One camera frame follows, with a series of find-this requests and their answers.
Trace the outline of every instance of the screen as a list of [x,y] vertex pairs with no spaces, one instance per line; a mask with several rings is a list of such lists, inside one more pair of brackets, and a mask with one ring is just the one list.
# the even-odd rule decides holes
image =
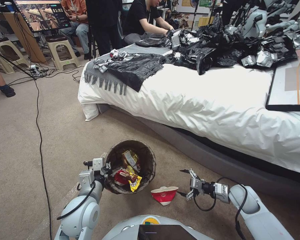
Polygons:
[[196,240],[180,225],[139,225],[138,232],[139,240],[167,240],[167,239],[182,239]]
[[59,0],[14,0],[32,32],[49,31],[70,27]]

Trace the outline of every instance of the gray bed base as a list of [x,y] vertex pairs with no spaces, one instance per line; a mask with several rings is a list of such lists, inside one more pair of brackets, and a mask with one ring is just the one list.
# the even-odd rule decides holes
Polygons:
[[251,186],[256,191],[268,195],[293,199],[294,202],[300,202],[299,182],[251,167],[250,165],[211,149],[188,135],[163,124],[142,117],[135,117],[116,106],[109,106],[108,104],[97,104],[97,106],[100,113],[104,113],[112,107],[138,119],[186,156],[221,176],[232,178],[237,182]]

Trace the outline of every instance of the gray blanket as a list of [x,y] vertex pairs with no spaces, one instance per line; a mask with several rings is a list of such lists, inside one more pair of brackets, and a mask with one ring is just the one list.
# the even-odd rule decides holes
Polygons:
[[[169,51],[169,48],[165,47],[160,47],[160,48],[155,48],[155,47],[139,47],[136,44],[132,44],[129,47],[126,48],[121,48],[119,49],[119,52],[121,51],[126,51],[127,53],[133,54],[133,53],[154,53],[154,54],[160,54],[163,55],[167,51]],[[104,56],[99,57],[102,60],[107,60],[110,59],[109,54],[106,54]],[[93,61],[89,62],[86,70],[84,71],[84,80],[86,83],[91,83],[91,85],[99,84],[99,88],[102,88],[103,83],[104,83],[104,89],[110,91],[111,87],[113,85],[113,92],[117,92],[117,86],[120,86],[120,95],[126,95],[126,89],[127,85],[125,85],[123,82],[121,82],[117,77],[112,75],[109,72],[101,73],[99,69],[93,68],[94,63]]]

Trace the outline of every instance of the orange shirt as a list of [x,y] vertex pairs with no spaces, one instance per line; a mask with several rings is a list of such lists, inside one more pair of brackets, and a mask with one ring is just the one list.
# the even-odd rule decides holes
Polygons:
[[[71,10],[71,15],[78,16],[87,14],[87,7],[85,0],[61,0],[61,5],[64,7],[65,10]],[[79,21],[80,23],[88,23],[88,19]]]

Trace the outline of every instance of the power strip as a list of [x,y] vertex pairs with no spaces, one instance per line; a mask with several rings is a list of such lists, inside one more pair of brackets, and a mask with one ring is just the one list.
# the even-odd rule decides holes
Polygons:
[[39,67],[36,67],[36,65],[30,66],[30,72],[34,77],[41,77],[41,73],[39,72]]

